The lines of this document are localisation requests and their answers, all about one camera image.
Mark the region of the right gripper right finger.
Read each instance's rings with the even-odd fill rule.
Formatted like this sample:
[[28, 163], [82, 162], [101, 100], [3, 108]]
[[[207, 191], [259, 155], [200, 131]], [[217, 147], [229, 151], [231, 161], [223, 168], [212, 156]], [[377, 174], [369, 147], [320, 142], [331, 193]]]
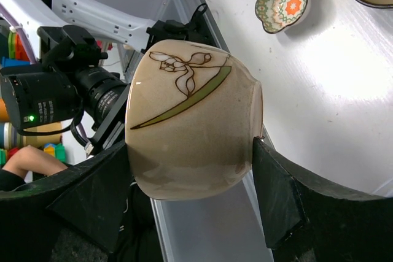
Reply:
[[252, 173], [275, 261], [392, 261], [392, 198], [327, 180], [260, 138]]

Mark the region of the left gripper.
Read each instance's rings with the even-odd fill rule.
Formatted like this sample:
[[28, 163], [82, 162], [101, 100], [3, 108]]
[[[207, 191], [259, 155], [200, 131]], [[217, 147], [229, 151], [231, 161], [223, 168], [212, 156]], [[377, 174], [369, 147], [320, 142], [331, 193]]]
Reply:
[[117, 85], [93, 97], [95, 133], [85, 146], [87, 155], [97, 155], [125, 138], [125, 112], [130, 84]]

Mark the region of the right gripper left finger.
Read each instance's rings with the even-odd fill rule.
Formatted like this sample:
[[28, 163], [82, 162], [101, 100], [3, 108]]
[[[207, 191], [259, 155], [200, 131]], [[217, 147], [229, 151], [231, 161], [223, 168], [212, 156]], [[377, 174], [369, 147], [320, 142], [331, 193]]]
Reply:
[[50, 177], [1, 192], [1, 261], [107, 261], [131, 172], [119, 142]]

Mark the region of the beige bowl with flower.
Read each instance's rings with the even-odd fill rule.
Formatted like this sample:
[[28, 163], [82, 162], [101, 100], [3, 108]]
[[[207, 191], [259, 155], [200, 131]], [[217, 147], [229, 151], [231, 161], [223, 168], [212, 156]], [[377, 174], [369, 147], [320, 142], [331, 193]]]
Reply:
[[150, 198], [208, 198], [251, 170], [262, 135], [262, 85], [225, 50], [163, 40], [140, 60], [127, 101], [133, 177]]

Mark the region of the person forearm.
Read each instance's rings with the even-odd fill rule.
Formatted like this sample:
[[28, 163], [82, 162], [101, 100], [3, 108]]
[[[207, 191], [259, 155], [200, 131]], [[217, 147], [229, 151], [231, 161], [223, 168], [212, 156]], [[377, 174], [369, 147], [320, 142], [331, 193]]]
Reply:
[[55, 157], [29, 145], [20, 149], [1, 168], [1, 189], [8, 190], [6, 187], [10, 187], [9, 190], [12, 190], [23, 185], [29, 172], [51, 176], [67, 168]]

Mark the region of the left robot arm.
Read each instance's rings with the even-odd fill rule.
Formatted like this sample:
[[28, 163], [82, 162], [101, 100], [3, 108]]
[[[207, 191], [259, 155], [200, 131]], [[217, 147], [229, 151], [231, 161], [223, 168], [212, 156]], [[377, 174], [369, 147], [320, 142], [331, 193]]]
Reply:
[[134, 17], [94, 0], [1, 0], [1, 18], [25, 49], [26, 66], [1, 69], [1, 92], [18, 134], [70, 120], [68, 131], [95, 155], [125, 137], [129, 85], [102, 69], [97, 41], [139, 53], [166, 39], [215, 45], [200, 4], [188, 23]]

